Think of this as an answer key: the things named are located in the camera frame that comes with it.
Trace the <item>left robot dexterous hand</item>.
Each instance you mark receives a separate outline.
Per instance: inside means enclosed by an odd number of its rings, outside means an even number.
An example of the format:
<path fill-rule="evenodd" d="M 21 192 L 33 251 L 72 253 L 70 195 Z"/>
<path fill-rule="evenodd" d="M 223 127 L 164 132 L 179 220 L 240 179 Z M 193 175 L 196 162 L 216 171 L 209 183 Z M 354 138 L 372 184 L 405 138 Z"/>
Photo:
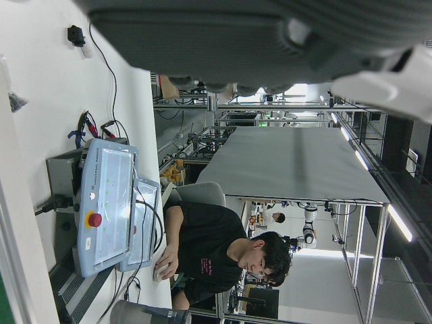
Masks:
<path fill-rule="evenodd" d="M 78 1 L 131 65 L 178 85 L 333 95 L 431 121 L 430 1 Z"/>

